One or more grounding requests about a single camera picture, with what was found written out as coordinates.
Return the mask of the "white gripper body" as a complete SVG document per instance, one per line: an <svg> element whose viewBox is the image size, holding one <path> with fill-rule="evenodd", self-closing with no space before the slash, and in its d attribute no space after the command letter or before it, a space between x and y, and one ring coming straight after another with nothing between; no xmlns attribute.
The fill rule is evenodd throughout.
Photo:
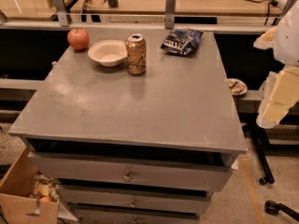
<svg viewBox="0 0 299 224"><path fill-rule="evenodd" d="M279 21L273 51L277 61L286 65L299 65L299 1Z"/></svg>

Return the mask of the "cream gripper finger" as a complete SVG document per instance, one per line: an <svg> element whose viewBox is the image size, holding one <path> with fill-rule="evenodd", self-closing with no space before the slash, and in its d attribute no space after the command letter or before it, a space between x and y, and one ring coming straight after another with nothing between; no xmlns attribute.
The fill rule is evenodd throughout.
<svg viewBox="0 0 299 224"><path fill-rule="evenodd" d="M253 43L256 49L272 49L275 45L274 37L277 27L274 26L267 30L264 34L260 35Z"/></svg>
<svg viewBox="0 0 299 224"><path fill-rule="evenodd" d="M264 83L256 123L261 128L274 128L298 102L299 67L287 65L278 73L270 72Z"/></svg>

